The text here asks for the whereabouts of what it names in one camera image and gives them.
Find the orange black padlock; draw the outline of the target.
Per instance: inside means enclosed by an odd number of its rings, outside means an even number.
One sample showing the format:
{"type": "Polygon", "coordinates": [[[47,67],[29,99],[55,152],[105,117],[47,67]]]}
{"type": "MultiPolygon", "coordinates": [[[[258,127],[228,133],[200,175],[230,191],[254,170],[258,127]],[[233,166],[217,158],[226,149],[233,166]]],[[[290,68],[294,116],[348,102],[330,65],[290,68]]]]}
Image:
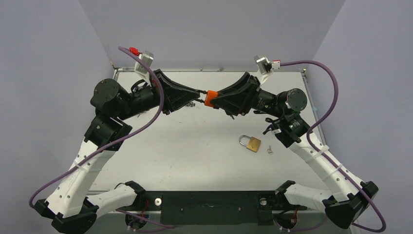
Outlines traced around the orange black padlock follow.
{"type": "Polygon", "coordinates": [[[205,106],[215,108],[211,101],[218,97],[219,93],[217,91],[200,91],[200,93],[206,94],[205,99],[195,99],[196,102],[203,103],[205,106]]]}

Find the large brass padlock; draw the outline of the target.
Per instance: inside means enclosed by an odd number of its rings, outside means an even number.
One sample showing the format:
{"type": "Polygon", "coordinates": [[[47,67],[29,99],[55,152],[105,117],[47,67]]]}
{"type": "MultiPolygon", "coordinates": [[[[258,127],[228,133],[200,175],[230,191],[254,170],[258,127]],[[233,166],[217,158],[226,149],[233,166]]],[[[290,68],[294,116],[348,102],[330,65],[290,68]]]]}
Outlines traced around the large brass padlock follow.
{"type": "Polygon", "coordinates": [[[242,135],[239,137],[239,143],[245,148],[247,148],[248,150],[257,153],[261,145],[261,140],[255,137],[242,135]]]}

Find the silver key with ring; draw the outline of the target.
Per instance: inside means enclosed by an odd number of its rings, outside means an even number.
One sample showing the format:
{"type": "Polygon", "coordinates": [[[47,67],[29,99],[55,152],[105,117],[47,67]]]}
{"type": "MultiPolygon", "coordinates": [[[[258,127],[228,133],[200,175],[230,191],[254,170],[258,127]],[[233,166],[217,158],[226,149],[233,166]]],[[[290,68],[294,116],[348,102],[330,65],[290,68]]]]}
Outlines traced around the silver key with ring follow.
{"type": "Polygon", "coordinates": [[[273,154],[273,151],[272,151],[271,146],[269,146],[269,147],[268,147],[268,149],[267,149],[267,153],[268,153],[268,154],[270,154],[270,155],[272,155],[272,154],[273,154]]]}

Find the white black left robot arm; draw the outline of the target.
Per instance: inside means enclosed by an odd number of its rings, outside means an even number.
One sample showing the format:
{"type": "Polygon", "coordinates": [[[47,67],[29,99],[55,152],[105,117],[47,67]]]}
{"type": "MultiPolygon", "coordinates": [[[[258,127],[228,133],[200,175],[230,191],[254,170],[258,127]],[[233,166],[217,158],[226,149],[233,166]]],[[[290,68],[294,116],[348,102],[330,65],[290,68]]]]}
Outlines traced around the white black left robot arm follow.
{"type": "Polygon", "coordinates": [[[119,208],[141,209],[145,190],[134,181],[97,195],[89,195],[89,189],[131,133],[127,119],[155,107],[168,115],[199,97],[199,90],[170,80],[161,70],[156,70],[149,81],[136,82],[130,90],[111,78],[100,81],[91,99],[96,115],[77,156],[55,191],[38,200],[34,209],[51,219],[52,226],[62,234],[83,234],[99,217],[119,208]]]}

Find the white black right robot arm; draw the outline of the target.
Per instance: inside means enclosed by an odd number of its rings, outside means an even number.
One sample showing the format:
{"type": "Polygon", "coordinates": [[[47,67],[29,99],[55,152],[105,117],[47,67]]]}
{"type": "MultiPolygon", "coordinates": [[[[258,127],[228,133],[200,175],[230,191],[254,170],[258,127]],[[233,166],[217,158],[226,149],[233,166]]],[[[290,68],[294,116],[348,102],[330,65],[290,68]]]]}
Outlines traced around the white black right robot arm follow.
{"type": "Polygon", "coordinates": [[[220,91],[208,91],[205,105],[222,109],[230,116],[245,115],[250,110],[266,114],[266,132],[272,132],[298,155],[327,186],[326,190],[320,190],[286,181],[275,191],[279,207],[296,205],[318,210],[336,226],[347,229],[377,194],[378,187],[349,172],[300,116],[307,105],[303,90],[294,88],[272,94],[261,88],[255,76],[244,73],[234,84],[220,91]]]}

